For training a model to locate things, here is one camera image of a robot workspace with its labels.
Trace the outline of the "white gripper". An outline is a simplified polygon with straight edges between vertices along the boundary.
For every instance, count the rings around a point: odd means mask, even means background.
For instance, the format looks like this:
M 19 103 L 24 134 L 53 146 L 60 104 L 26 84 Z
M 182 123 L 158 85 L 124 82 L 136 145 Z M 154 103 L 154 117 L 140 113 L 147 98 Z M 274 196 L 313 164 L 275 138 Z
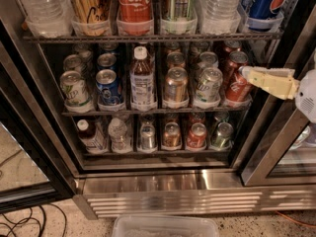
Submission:
M 239 72 L 248 83 L 279 99 L 292 100 L 297 94 L 297 108 L 311 122 L 316 122 L 316 50 L 313 50 L 304 68 L 300 85 L 293 77 L 295 70 L 290 68 L 242 66 Z

